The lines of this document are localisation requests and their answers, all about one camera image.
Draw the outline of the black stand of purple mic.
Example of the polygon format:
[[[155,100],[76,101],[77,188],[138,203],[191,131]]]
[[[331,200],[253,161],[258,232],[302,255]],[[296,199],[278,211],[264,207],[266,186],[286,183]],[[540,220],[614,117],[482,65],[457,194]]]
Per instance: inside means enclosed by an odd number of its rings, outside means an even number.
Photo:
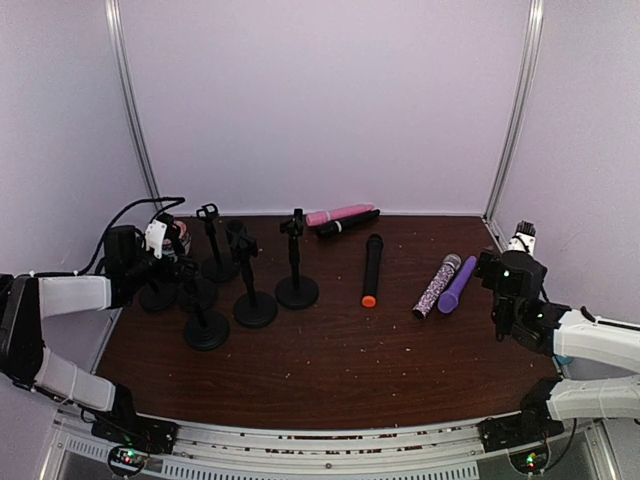
[[[219,218],[217,205],[214,203],[202,205],[196,211],[196,216],[203,223],[205,235],[211,248],[211,255],[200,265],[202,276],[216,284],[233,280],[238,275],[240,266],[233,261],[230,253],[222,253],[220,250],[216,230]]]

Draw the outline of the black stand of blue mic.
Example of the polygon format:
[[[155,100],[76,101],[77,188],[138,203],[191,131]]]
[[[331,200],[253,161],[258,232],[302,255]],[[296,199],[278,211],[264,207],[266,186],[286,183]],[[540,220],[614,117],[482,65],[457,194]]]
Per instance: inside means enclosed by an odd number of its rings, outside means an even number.
[[[230,335],[230,323],[221,313],[205,309],[196,296],[189,300],[192,312],[184,326],[185,343],[196,351],[211,351],[222,346]]]

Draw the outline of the purple microphone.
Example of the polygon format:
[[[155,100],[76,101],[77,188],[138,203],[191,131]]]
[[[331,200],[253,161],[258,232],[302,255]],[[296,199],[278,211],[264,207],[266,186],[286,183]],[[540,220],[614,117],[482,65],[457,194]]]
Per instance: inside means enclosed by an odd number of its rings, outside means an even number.
[[[476,256],[469,256],[449,287],[440,295],[437,308],[443,314],[452,313],[459,305],[460,296],[474,273],[477,264]]]

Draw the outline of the black stand of glitter mic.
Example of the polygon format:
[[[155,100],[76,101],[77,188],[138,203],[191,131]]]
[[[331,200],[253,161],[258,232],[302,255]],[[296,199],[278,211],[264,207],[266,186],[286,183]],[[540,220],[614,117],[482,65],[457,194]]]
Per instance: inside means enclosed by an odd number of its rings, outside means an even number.
[[[272,295],[255,288],[251,259],[258,256],[257,240],[248,233],[245,223],[239,219],[226,222],[226,238],[232,260],[240,266],[246,288],[246,293],[233,306],[233,316],[245,328],[264,328],[275,320],[278,306]]]

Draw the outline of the pink microphone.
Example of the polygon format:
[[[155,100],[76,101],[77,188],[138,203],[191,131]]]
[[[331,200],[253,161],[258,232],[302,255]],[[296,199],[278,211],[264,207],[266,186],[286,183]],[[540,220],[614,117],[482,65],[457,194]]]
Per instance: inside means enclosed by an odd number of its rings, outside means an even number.
[[[306,215],[308,227],[317,227],[329,221],[340,220],[350,216],[365,213],[374,209],[373,204],[357,204],[333,210],[320,210]]]

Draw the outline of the light blue microphone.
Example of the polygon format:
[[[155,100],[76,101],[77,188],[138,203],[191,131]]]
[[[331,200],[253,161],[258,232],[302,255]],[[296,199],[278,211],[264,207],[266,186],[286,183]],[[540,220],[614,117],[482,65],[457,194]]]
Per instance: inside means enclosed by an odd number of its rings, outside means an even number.
[[[566,356],[556,355],[555,360],[559,365],[569,365],[572,363],[573,359]]]

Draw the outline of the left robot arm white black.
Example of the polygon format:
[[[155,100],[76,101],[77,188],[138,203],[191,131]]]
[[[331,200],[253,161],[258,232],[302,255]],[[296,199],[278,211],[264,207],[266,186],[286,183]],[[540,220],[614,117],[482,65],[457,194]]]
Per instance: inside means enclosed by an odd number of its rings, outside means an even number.
[[[103,273],[1,277],[1,372],[15,386],[106,414],[106,429],[123,444],[144,433],[129,388],[79,368],[46,346],[41,323],[49,317],[124,307],[152,282],[191,281],[196,264],[179,231],[158,220],[140,231],[110,227],[102,238]]]

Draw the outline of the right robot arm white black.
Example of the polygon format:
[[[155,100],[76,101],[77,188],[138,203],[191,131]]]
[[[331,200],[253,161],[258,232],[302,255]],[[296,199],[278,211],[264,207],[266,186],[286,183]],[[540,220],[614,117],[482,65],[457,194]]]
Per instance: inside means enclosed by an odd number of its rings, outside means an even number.
[[[582,418],[639,418],[639,326],[553,303],[543,294],[547,268],[521,250],[483,251],[475,276],[493,295],[496,340],[513,339],[546,357],[607,365],[625,376],[543,378],[520,403],[512,430],[535,440],[551,424]]]

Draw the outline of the tape roll at back left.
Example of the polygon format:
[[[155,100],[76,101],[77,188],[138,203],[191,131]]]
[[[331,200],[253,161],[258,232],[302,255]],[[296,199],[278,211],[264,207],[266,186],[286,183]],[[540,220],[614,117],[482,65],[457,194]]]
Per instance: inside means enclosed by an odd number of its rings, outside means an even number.
[[[188,226],[181,220],[175,220],[174,225],[179,230],[179,240],[183,246],[184,252],[187,256],[191,254],[192,236],[188,230]]]

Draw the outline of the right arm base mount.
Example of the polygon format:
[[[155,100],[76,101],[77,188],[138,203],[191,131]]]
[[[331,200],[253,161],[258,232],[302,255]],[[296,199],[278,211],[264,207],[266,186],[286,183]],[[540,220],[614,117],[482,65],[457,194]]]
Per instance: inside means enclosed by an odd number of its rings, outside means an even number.
[[[529,477],[551,466],[549,440],[565,431],[562,422],[524,413],[487,418],[477,429],[485,453],[505,451],[511,467]]]

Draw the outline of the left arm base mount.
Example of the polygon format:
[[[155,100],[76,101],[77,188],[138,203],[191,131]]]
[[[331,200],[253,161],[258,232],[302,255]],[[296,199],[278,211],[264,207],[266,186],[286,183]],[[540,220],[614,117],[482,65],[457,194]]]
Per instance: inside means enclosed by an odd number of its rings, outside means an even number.
[[[154,455],[171,454],[178,433],[174,422],[139,417],[133,424],[116,423],[105,416],[88,420],[91,434],[113,443],[107,453],[107,466],[120,478],[140,474]]]

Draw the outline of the front aluminium rail frame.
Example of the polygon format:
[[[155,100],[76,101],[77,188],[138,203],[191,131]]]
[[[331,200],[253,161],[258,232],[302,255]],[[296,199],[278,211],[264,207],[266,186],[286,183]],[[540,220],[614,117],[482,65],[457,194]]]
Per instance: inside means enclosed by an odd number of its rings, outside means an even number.
[[[602,421],[489,451],[479,420],[355,430],[277,430],[178,421],[169,454],[136,479],[618,479]]]

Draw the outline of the left aluminium corner post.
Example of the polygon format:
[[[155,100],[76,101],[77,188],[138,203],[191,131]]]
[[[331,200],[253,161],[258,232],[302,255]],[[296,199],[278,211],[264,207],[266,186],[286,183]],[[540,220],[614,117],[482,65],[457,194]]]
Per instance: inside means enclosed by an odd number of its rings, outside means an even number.
[[[119,76],[120,88],[124,101],[127,125],[131,134],[135,158],[139,165],[143,184],[149,197],[159,198],[158,183],[151,165],[142,122],[135,98],[132,75],[126,50],[124,28],[122,24],[120,2],[106,0],[104,2],[107,28]]]

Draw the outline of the aluminium corner post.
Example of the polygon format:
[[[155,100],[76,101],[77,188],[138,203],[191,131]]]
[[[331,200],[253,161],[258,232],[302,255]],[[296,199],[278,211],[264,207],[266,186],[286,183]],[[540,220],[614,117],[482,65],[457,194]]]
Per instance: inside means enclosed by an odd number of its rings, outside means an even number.
[[[124,101],[127,125],[131,134],[135,158],[139,165],[143,184],[149,197],[159,198],[158,183],[151,165],[142,122],[135,98],[132,75],[126,50],[124,28],[122,24],[120,2],[106,0],[104,2],[107,28],[119,76],[120,88]]]
[[[507,184],[509,170],[514,160],[517,143],[524,122],[527,102],[537,68],[544,27],[544,1],[531,0],[525,30],[523,50],[506,137],[501,150],[483,219],[487,224],[495,221],[499,203]]]

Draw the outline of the right aluminium corner post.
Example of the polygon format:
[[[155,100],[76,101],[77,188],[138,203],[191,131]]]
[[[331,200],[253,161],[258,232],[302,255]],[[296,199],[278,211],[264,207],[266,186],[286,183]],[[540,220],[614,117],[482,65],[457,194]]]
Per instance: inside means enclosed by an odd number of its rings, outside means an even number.
[[[499,203],[507,184],[509,170],[514,160],[517,143],[524,122],[527,102],[537,68],[544,27],[544,1],[531,0],[525,30],[523,50],[506,137],[501,150],[483,219],[487,224],[495,221]]]

